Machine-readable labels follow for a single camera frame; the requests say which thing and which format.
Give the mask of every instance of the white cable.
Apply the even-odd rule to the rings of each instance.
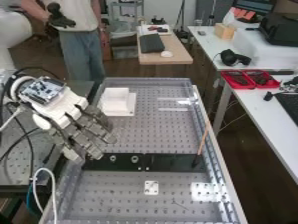
[[[226,111],[228,111],[235,104],[238,104],[238,101],[234,102],[234,103],[230,103],[230,104],[229,104],[229,106],[228,106],[228,108],[226,108]]]
[[[57,224],[57,205],[56,205],[56,180],[55,180],[55,176],[53,176],[53,172],[47,169],[47,168],[40,168],[36,172],[35,172],[35,175],[33,175],[33,195],[35,195],[35,201],[36,201],[36,204],[37,204],[37,207],[41,211],[41,213],[44,212],[44,209],[40,205],[40,201],[39,201],[39,197],[37,197],[37,192],[36,192],[36,181],[37,181],[37,175],[41,171],[45,171],[48,172],[51,178],[52,178],[52,200],[53,200],[53,223]]]
[[[3,126],[0,127],[0,132],[4,131],[4,129],[7,128],[8,124],[11,123],[11,121],[15,119],[15,117],[23,113],[25,111],[25,109],[23,107],[17,107],[16,112],[12,114],[12,116],[8,118],[8,120],[5,121],[5,123],[3,124]]]
[[[220,132],[221,132],[228,126],[230,126],[235,121],[238,121],[245,115],[246,115],[246,113],[242,114],[238,118],[235,118],[229,124],[226,124],[226,126],[225,126],[224,128],[221,128]]]

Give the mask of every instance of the cardboard box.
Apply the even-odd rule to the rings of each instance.
[[[225,40],[230,40],[234,37],[234,32],[235,28],[234,27],[228,27],[222,23],[216,24],[216,30],[214,33],[216,35]]]

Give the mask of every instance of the white shirt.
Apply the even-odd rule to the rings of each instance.
[[[92,0],[43,0],[45,6],[57,2],[64,16],[76,22],[75,27],[56,27],[61,31],[93,31],[98,27],[98,20],[92,9]]]

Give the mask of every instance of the red tray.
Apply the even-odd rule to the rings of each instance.
[[[271,75],[262,70],[245,70],[245,74],[249,76],[249,78],[254,81],[255,87],[259,89],[271,89],[271,88],[278,88],[279,87],[279,82],[271,77]],[[255,76],[258,78],[265,78],[267,80],[266,84],[261,85],[255,82]]]
[[[238,70],[233,71],[222,71],[221,76],[226,80],[226,82],[230,84],[233,89],[254,89],[255,88],[255,83],[254,81],[249,78],[249,76]],[[239,83],[237,79],[243,79],[247,82],[247,85],[243,85]]]

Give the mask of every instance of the white sticker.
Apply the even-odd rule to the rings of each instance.
[[[158,195],[158,181],[156,181],[156,180],[145,181],[144,194],[145,195]]]

